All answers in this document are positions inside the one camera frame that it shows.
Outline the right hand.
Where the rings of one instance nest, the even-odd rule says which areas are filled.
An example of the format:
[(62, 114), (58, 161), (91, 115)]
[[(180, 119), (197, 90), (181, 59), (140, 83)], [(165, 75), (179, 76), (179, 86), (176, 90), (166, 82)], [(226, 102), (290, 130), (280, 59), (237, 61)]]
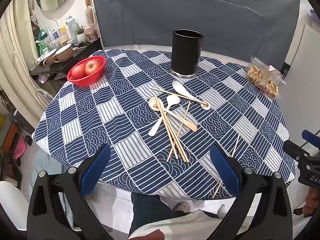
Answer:
[(317, 189), (309, 188), (308, 194), (305, 198), (305, 205), (303, 206), (303, 215), (305, 217), (311, 216), (319, 206), (319, 191)]

